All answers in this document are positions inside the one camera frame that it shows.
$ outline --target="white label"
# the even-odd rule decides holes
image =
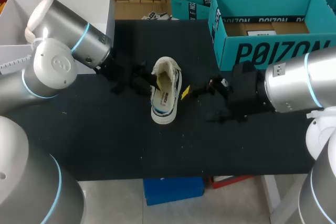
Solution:
[[[274,30],[268,31],[248,31],[248,36],[261,36],[261,35],[276,35],[277,33]]]

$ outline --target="black tabletop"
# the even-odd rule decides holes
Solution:
[[[118,56],[163,56],[182,69],[182,90],[219,73],[207,22],[116,21]],[[103,76],[80,75],[53,100],[12,112],[32,144],[51,153],[78,180],[307,173],[313,166],[305,113],[265,113],[245,123],[207,123],[223,109],[219,95],[179,101],[176,119],[158,125],[150,98],[115,95]]]

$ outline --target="floor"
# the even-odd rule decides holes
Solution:
[[[295,175],[276,176],[282,198]],[[260,177],[223,188],[207,188],[202,197],[148,207],[141,179],[80,182],[87,200],[85,224],[269,224]],[[299,224],[295,213],[289,224]]]

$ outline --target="shoe insole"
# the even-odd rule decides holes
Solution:
[[[153,105],[157,111],[166,113],[170,110],[170,95],[172,95],[172,81],[166,72],[159,74],[159,83],[161,84],[161,91],[156,89]]]

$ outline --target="white sneaker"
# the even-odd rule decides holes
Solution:
[[[152,118],[158,124],[171,123],[176,117],[182,85],[181,69],[170,57],[160,58],[152,74],[158,77],[160,90],[152,86]]]

